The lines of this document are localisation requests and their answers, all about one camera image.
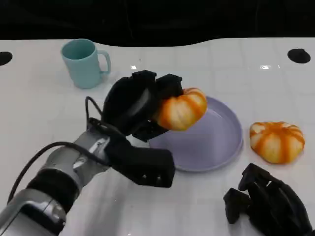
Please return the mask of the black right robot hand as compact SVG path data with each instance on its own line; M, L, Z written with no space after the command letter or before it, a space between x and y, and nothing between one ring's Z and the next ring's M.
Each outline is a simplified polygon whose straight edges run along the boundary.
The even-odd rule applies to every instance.
M293 189L268 171L250 163L238 189L225 194L225 214L235 224L241 214L266 236L313 236L306 208Z

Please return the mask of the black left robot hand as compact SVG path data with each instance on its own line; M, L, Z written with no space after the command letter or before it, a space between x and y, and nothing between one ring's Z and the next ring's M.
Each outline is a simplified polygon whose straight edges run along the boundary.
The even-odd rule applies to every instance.
M156 76L143 70L119 79L105 98L101 120L144 142L169 131L158 124L158 114L162 102L183 94L182 77Z

